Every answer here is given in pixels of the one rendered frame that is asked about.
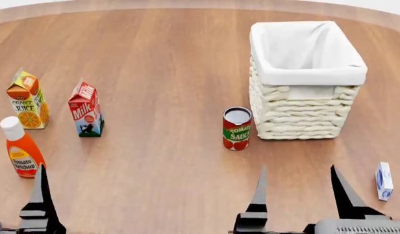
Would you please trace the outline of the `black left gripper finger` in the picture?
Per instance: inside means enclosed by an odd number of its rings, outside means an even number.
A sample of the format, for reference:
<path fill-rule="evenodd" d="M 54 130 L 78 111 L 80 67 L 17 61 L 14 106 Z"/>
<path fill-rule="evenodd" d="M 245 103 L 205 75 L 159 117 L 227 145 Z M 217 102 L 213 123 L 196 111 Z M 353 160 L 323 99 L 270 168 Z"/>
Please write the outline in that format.
<path fill-rule="evenodd" d="M 32 234 L 66 234 L 66 228 L 58 219 L 51 199 L 46 169 L 43 163 L 34 178 L 29 202 L 19 212 L 20 229 Z"/>

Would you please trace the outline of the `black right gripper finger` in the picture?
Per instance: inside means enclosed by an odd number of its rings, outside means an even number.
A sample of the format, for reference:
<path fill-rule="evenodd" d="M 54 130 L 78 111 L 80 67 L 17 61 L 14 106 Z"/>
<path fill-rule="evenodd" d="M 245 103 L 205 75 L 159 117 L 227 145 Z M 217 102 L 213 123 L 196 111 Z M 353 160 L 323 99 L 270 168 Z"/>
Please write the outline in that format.
<path fill-rule="evenodd" d="M 378 210 L 367 206 L 335 165 L 331 166 L 331 184 L 340 219 L 392 220 L 390 216 L 386 216 Z"/>
<path fill-rule="evenodd" d="M 233 228 L 234 234 L 263 234 L 266 231 L 266 222 L 268 221 L 266 179 L 267 173 L 264 165 L 250 204 L 245 212 L 236 216 Z"/>

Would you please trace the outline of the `cream woven wicker basket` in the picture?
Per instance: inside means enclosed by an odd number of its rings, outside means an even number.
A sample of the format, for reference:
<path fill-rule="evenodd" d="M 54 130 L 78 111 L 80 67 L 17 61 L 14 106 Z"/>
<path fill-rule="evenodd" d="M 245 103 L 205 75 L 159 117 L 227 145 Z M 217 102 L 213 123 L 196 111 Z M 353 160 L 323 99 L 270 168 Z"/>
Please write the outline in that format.
<path fill-rule="evenodd" d="M 257 134 L 264 140 L 336 138 L 360 86 L 334 86 L 332 97 L 289 97 L 294 87 L 259 81 L 249 60 L 249 102 Z"/>

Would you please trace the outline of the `red milk carton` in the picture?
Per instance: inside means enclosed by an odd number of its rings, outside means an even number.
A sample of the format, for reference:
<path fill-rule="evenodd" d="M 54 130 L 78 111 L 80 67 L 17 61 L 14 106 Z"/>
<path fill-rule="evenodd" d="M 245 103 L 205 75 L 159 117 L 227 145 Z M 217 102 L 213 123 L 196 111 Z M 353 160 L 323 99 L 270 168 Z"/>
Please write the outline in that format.
<path fill-rule="evenodd" d="M 79 137 L 100 137 L 105 126 L 97 89 L 80 79 L 68 101 Z"/>

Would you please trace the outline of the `white cloth basket liner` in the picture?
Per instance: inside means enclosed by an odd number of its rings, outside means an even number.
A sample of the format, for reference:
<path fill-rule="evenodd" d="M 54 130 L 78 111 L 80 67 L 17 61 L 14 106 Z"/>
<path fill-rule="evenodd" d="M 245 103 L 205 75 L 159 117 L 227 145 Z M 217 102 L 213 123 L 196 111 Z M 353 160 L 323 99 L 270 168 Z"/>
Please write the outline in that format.
<path fill-rule="evenodd" d="M 330 99 L 366 80 L 366 64 L 333 21 L 255 23 L 249 41 L 260 82 L 289 88 L 289 100 Z"/>

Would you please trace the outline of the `small white blue box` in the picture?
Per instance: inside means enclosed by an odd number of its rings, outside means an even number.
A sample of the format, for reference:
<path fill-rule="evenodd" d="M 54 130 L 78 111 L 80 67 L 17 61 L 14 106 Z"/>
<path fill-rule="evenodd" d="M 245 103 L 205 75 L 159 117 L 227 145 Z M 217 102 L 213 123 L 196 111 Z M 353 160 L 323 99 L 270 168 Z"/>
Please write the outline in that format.
<path fill-rule="evenodd" d="M 390 166 L 387 162 L 381 161 L 378 164 L 375 181 L 378 199 L 387 202 L 394 190 Z"/>

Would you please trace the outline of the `tomato ketchup bottle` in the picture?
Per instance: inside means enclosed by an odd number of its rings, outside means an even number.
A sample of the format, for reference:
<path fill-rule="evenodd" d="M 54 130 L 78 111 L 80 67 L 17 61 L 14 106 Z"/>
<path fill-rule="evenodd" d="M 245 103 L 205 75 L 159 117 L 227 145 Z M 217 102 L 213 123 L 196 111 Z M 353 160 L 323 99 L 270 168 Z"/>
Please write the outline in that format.
<path fill-rule="evenodd" d="M 44 158 L 35 141 L 25 132 L 15 116 L 2 119 L 0 127 L 6 137 L 8 156 L 17 175 L 27 179 L 34 178 L 40 165 L 45 166 Z"/>

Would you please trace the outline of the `tomato sauce can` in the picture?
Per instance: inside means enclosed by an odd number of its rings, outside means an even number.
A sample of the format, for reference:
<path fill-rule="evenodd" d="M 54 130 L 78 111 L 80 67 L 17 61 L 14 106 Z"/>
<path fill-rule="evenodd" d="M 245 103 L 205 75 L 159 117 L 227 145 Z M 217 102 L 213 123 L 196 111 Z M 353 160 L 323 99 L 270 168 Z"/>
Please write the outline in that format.
<path fill-rule="evenodd" d="M 223 145 L 232 151 L 244 150 L 251 134 L 251 111 L 244 107 L 230 107 L 223 113 Z"/>

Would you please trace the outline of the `orange juice carton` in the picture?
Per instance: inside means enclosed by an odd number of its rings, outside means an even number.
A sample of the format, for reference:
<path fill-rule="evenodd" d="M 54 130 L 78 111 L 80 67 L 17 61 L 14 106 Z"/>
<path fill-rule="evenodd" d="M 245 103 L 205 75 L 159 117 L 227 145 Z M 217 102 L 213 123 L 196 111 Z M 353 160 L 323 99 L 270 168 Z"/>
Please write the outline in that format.
<path fill-rule="evenodd" d="M 46 127 L 50 119 L 49 107 L 37 77 L 20 68 L 6 93 L 24 129 Z"/>

